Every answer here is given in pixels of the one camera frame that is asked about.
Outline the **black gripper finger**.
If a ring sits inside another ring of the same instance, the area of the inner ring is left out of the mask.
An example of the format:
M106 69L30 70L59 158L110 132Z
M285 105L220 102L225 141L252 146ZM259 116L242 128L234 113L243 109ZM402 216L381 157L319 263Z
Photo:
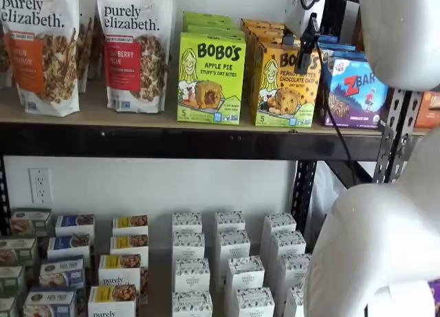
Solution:
M312 12L305 32L300 38L300 50L297 56L295 67L296 74L306 74L309 67L311 53L316 46L320 36L320 27L317 21L317 14Z

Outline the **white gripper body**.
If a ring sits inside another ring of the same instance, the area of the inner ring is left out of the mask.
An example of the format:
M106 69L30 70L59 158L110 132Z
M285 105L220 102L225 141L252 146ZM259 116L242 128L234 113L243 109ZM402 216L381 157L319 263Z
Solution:
M317 14L320 27L326 0L286 0L285 26L294 35L302 36L312 12Z

